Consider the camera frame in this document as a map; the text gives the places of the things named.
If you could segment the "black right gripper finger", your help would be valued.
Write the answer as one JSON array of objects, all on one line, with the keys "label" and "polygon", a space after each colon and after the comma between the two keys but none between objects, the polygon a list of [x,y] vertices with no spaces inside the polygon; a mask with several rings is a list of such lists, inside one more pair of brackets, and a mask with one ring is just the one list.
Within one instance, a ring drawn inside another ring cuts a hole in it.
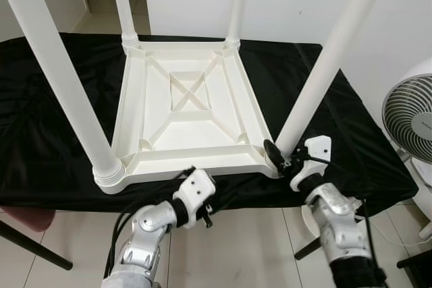
[{"label": "black right gripper finger", "polygon": [[271,164],[278,171],[286,171],[289,167],[289,162],[284,158],[281,150],[273,143],[272,140],[263,140],[263,149],[265,149],[265,153]]}]

